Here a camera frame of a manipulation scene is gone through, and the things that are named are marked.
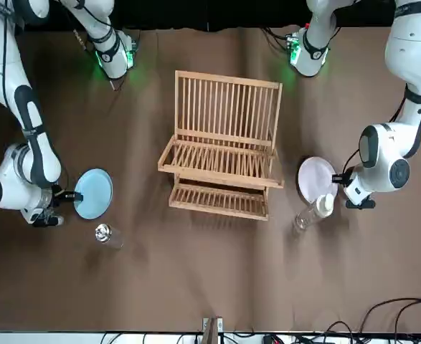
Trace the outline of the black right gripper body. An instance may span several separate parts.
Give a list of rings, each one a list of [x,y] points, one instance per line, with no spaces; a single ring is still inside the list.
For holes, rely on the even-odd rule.
[[[54,184],[52,186],[52,203],[53,208],[58,207],[62,202],[67,198],[67,191],[62,188],[59,184]]]

